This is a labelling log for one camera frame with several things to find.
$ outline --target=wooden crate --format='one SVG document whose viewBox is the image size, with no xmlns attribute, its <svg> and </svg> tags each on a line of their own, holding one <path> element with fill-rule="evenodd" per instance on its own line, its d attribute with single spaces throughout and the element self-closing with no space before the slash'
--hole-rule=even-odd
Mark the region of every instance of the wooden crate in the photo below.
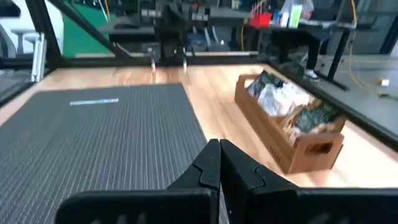
<svg viewBox="0 0 398 224">
<path fill-rule="evenodd" d="M 343 147 L 344 136 L 340 133 L 345 119 L 342 118 L 332 133 L 304 134 L 292 142 L 282 127 L 285 116 L 269 116 L 244 86 L 246 80 L 258 75 L 241 75 L 236 83 L 234 100 L 263 144 L 286 174 L 331 169 Z"/>
</svg>

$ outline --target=black mat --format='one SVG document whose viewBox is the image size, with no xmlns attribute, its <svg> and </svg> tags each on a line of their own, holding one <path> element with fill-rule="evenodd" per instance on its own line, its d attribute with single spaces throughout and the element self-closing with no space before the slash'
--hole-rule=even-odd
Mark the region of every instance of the black mat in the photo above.
<svg viewBox="0 0 398 224">
<path fill-rule="evenodd" d="M 52 223 L 86 190 L 164 189 L 205 144 L 180 84 L 38 93 L 0 128 L 0 223 Z"/>
</svg>

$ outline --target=wooden floor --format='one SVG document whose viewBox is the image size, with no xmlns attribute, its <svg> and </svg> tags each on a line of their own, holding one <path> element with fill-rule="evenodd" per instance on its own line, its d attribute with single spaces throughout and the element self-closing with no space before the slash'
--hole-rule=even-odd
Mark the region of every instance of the wooden floor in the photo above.
<svg viewBox="0 0 398 224">
<path fill-rule="evenodd" d="M 150 68 L 57 70 L 0 109 L 0 125 L 37 91 L 182 82 L 207 139 L 229 139 L 281 175 L 233 101 L 238 76 L 258 73 L 263 68 L 256 65 L 189 67 L 186 74 L 179 68 L 166 68 L 155 75 Z M 398 154 L 351 123 L 347 123 L 343 134 L 345 146 L 332 170 L 284 177 L 303 187 L 398 187 Z"/>
</svg>

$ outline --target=green panel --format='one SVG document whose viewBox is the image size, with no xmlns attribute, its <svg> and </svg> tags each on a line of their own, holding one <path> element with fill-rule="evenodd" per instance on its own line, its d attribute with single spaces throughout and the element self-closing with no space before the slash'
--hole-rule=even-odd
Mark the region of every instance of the green panel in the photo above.
<svg viewBox="0 0 398 224">
<path fill-rule="evenodd" d="M 106 24 L 102 11 L 86 6 L 75 5 L 76 9 L 86 18 L 91 25 L 100 28 Z M 78 27 L 67 16 L 63 16 L 63 54 L 66 57 L 74 57 L 76 54 L 101 54 L 109 53 L 109 50 Z"/>
</svg>

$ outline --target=sneaker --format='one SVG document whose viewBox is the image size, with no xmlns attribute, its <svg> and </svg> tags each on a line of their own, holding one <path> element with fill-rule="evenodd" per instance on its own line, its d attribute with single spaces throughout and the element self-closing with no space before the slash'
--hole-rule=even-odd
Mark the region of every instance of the sneaker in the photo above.
<svg viewBox="0 0 398 224">
<path fill-rule="evenodd" d="M 319 82 L 319 77 L 313 70 L 305 70 L 304 78 L 307 78 L 313 82 Z"/>
</svg>

